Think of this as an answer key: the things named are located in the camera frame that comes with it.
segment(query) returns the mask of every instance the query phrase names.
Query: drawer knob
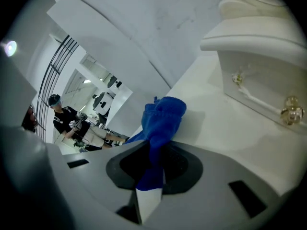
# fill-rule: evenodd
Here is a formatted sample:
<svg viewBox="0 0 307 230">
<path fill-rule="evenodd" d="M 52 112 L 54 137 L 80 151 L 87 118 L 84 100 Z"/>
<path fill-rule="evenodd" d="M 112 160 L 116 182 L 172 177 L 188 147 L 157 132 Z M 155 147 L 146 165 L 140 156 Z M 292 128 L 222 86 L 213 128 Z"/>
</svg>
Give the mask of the drawer knob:
<svg viewBox="0 0 307 230">
<path fill-rule="evenodd" d="M 298 124 L 304 117 L 304 109 L 298 104 L 296 96 L 289 96 L 284 102 L 281 119 L 287 125 Z"/>
</svg>

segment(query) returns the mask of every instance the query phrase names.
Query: dark hole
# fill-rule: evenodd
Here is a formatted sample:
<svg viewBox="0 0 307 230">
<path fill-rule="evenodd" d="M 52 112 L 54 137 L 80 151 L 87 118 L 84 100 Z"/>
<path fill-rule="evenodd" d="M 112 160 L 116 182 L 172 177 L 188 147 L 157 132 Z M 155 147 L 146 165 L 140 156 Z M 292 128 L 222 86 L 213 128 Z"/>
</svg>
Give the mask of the dark hole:
<svg viewBox="0 0 307 230">
<path fill-rule="evenodd" d="M 116 84 L 116 87 L 120 87 L 120 85 L 122 84 L 122 82 L 119 82 L 118 84 Z"/>
<path fill-rule="evenodd" d="M 72 168 L 75 168 L 75 167 L 78 167 L 78 166 L 81 166 L 81 165 L 84 165 L 84 164 L 87 164 L 87 163 L 89 163 L 88 160 L 81 159 L 81 160 L 77 160 L 77 161 L 74 161 L 74 162 L 68 162 L 67 165 L 68 165 L 68 167 L 70 167 L 72 169 Z"/>
<path fill-rule="evenodd" d="M 231 182 L 228 185 L 235 193 L 250 218 L 255 217 L 267 208 L 243 181 Z"/>
<path fill-rule="evenodd" d="M 188 160 L 175 151 L 170 146 L 164 146 L 161 149 L 162 166 L 165 172 L 165 181 L 171 180 L 183 175 L 188 169 Z M 120 161 L 122 170 L 138 182 L 146 169 L 151 168 L 149 161 L 149 146 L 138 149 Z"/>
<path fill-rule="evenodd" d="M 128 205 L 121 207 L 116 213 L 136 224 L 142 223 L 135 191 L 131 193 Z"/>
</svg>

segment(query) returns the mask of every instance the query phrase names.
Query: black rectangle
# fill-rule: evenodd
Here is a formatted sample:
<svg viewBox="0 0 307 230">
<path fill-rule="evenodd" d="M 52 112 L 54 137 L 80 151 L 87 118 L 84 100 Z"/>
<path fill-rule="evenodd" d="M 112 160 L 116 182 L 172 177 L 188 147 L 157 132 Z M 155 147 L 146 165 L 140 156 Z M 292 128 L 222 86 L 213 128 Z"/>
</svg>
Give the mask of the black rectangle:
<svg viewBox="0 0 307 230">
<path fill-rule="evenodd" d="M 73 162 L 68 162 L 67 165 L 68 165 L 68 167 L 70 167 L 72 169 L 72 168 L 75 168 L 75 167 L 78 167 L 78 166 L 81 166 L 81 165 L 84 165 L 84 164 L 87 164 L 87 163 L 89 163 L 88 160 L 81 159 L 81 160 L 77 160 L 77 161 L 73 161 Z"/>
<path fill-rule="evenodd" d="M 121 84 L 122 84 L 122 82 L 118 82 L 118 84 L 116 84 L 116 87 L 120 87 L 121 86 Z"/>
<path fill-rule="evenodd" d="M 250 218 L 255 217 L 267 208 L 243 181 L 231 182 L 228 185 L 235 193 Z"/>
</svg>

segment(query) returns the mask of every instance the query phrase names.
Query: blue cloth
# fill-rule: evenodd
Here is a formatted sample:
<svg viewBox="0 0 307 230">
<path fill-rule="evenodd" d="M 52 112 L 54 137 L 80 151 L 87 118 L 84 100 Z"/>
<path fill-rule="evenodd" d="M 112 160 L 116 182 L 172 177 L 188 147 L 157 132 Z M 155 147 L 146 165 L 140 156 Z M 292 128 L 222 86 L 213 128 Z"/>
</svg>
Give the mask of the blue cloth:
<svg viewBox="0 0 307 230">
<path fill-rule="evenodd" d="M 161 165 L 161 147 L 168 143 L 177 132 L 187 105 L 180 99 L 164 97 L 154 98 L 154 104 L 146 104 L 142 117 L 143 130 L 130 138 L 127 143 L 148 140 L 150 143 L 149 160 L 152 164 L 137 184 L 137 189 L 147 191 L 163 187 L 163 168 Z"/>
</svg>

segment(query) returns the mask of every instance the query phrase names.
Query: man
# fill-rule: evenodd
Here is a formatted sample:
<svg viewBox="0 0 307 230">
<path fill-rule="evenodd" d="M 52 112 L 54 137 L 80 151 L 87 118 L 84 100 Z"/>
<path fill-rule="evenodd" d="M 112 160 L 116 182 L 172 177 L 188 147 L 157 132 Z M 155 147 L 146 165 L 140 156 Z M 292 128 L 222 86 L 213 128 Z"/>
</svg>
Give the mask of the man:
<svg viewBox="0 0 307 230">
<path fill-rule="evenodd" d="M 111 147 L 105 144 L 104 139 L 125 141 L 125 139 L 110 135 L 103 129 L 94 126 L 91 127 L 89 123 L 79 120 L 76 117 L 78 113 L 76 110 L 69 106 L 62 108 L 60 98 L 58 94 L 53 94 L 49 97 L 48 104 L 54 110 L 54 127 L 66 138 L 76 139 L 86 144 L 102 148 Z"/>
</svg>

